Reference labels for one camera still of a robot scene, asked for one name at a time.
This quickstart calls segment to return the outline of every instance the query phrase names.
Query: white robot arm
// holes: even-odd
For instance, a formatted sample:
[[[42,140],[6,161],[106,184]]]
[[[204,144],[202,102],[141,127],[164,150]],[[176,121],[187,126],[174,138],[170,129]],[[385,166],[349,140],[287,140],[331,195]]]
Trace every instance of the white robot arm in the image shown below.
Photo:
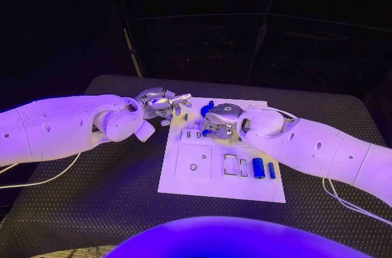
[[[145,90],[137,98],[117,95],[76,96],[34,101],[0,113],[0,167],[55,160],[122,141],[132,134],[144,142],[154,133],[145,121],[164,117],[190,94],[176,95],[163,88]]]
[[[217,105],[204,115],[203,129],[207,137],[219,139],[236,130],[242,141],[284,165],[353,185],[392,206],[390,149],[321,123],[287,119],[269,107],[249,106],[243,111],[235,105]]]

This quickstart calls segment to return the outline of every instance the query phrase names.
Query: black background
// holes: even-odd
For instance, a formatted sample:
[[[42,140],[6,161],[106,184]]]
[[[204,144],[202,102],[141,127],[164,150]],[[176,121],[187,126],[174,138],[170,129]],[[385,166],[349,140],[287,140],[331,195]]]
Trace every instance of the black background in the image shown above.
[[[0,110],[101,74],[350,94],[392,146],[392,0],[1,0]],[[23,182],[36,164],[1,174]],[[17,190],[3,190],[6,215]]]

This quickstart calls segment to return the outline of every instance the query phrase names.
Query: battery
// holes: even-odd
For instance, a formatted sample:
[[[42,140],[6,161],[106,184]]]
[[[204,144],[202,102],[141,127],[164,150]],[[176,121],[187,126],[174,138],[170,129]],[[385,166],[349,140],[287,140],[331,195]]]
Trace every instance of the battery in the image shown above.
[[[253,158],[253,159],[252,159],[252,165],[253,165],[253,175],[255,175],[255,179],[262,179],[262,178],[265,178],[262,159],[261,159],[261,158]]]
[[[268,163],[268,169],[269,169],[271,179],[275,179],[277,176],[275,176],[275,170],[274,170],[274,163]]]

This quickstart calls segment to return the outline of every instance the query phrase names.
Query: table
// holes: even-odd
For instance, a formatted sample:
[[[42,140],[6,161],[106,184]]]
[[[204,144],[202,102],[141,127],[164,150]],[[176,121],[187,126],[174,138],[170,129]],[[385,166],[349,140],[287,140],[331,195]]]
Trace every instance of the table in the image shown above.
[[[86,94],[134,97],[151,87],[197,97],[265,100],[301,118],[321,122],[383,145],[362,101],[347,95],[238,85],[102,75]],[[346,209],[321,187],[321,178],[281,165],[285,204],[157,193],[168,127],[150,120],[155,133],[145,143],[134,136],[82,153],[52,182],[23,189],[0,229],[1,257],[27,257],[57,250],[118,244],[158,224],[194,216],[233,216],[305,230],[376,257],[392,257],[392,227]],[[55,176],[73,156],[43,162],[30,182]],[[372,195],[336,183],[343,199],[380,217],[392,209]]]

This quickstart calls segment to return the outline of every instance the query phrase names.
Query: white board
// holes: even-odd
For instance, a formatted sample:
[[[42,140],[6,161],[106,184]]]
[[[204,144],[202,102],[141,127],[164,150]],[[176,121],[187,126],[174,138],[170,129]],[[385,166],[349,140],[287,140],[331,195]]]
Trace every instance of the white board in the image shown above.
[[[229,140],[202,137],[200,108],[213,101],[238,105],[266,106],[265,101],[191,98],[191,108],[181,108],[174,116],[164,152],[161,178],[157,192],[229,199],[285,203],[278,162],[240,142],[236,133]],[[264,162],[265,178],[253,178],[252,159]],[[275,179],[271,179],[268,163],[274,163]]]

